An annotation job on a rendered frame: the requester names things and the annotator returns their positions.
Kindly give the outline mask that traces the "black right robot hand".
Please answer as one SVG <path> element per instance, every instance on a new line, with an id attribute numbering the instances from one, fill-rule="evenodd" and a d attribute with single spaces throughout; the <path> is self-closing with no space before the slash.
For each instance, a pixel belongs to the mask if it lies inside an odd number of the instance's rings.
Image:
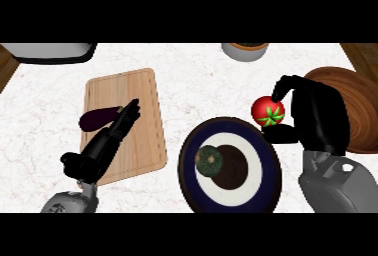
<path id="1" fill-rule="evenodd" d="M 288 92 L 293 92 L 294 125 L 263 127 L 266 141 L 272 144 L 302 143 L 306 151 L 344 156 L 350 143 L 350 122 L 339 90 L 305 77 L 284 75 L 275 85 L 274 102 L 281 101 Z"/>

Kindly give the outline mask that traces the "red tomato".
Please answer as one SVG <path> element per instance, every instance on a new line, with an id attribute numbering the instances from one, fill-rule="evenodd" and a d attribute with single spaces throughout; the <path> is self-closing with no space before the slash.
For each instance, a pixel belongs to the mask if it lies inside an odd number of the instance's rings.
<path id="1" fill-rule="evenodd" d="M 251 116 L 262 127 L 278 125 L 285 117 L 285 107 L 271 96 L 263 96 L 253 103 Z"/>

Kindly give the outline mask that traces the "grey pot with brown rim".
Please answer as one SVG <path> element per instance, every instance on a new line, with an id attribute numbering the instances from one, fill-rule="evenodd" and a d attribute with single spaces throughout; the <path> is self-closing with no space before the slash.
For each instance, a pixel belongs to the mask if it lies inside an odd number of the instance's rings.
<path id="1" fill-rule="evenodd" d="M 238 43 L 223 43 L 222 49 L 225 54 L 237 61 L 253 62 L 257 61 L 268 50 L 268 43 L 263 43 L 257 46 L 246 46 Z"/>

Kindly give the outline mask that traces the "purple eggplant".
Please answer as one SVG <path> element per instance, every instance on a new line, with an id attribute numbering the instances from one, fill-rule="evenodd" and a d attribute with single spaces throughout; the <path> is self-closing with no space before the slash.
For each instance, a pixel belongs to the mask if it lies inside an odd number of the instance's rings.
<path id="1" fill-rule="evenodd" d="M 123 106 L 95 109 L 83 114 L 79 121 L 79 126 L 85 132 L 92 132 L 101 129 L 111 123 L 123 110 Z"/>

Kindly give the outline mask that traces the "navy and white plate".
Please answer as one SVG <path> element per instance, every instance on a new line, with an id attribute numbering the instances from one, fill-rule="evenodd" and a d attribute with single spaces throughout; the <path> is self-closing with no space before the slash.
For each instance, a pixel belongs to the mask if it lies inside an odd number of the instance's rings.
<path id="1" fill-rule="evenodd" d="M 201 175 L 195 155 L 206 145 L 223 156 L 215 177 Z M 278 155 L 257 128 L 234 117 L 218 117 L 192 130 L 181 150 L 179 182 L 197 213 L 272 213 L 281 196 Z"/>

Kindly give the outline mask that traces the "brown wooden bowl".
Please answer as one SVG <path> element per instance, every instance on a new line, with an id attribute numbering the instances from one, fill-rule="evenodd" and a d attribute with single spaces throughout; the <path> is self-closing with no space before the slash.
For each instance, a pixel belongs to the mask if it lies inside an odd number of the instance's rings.
<path id="1" fill-rule="evenodd" d="M 378 84 L 342 67 L 316 68 L 306 78 L 334 87 L 343 96 L 350 121 L 347 151 L 378 154 Z"/>

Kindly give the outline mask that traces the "wooden cutting board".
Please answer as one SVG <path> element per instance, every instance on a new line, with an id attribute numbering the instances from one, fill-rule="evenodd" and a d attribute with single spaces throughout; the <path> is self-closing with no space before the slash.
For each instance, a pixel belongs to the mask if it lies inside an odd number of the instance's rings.
<path id="1" fill-rule="evenodd" d="M 79 172 L 104 185 L 164 167 L 167 162 L 154 71 L 92 79 L 86 85 Z"/>

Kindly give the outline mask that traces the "dark green round vegetable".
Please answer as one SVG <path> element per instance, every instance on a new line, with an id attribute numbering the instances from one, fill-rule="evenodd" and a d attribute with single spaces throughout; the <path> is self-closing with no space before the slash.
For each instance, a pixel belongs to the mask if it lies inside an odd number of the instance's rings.
<path id="1" fill-rule="evenodd" d="M 206 145 L 200 148 L 195 155 L 195 165 L 198 172 L 206 177 L 215 177 L 223 168 L 223 156 L 219 149 Z"/>

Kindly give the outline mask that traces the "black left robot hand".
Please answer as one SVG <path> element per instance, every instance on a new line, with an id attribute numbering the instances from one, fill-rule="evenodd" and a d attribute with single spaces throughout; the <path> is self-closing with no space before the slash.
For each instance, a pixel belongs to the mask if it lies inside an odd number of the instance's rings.
<path id="1" fill-rule="evenodd" d="M 80 154 L 68 152 L 61 157 L 64 173 L 83 183 L 96 183 L 102 178 L 113 163 L 120 144 L 132 130 L 133 124 L 141 117 L 139 100 L 133 99 L 123 106 L 116 120 L 108 123 L 88 143 Z"/>

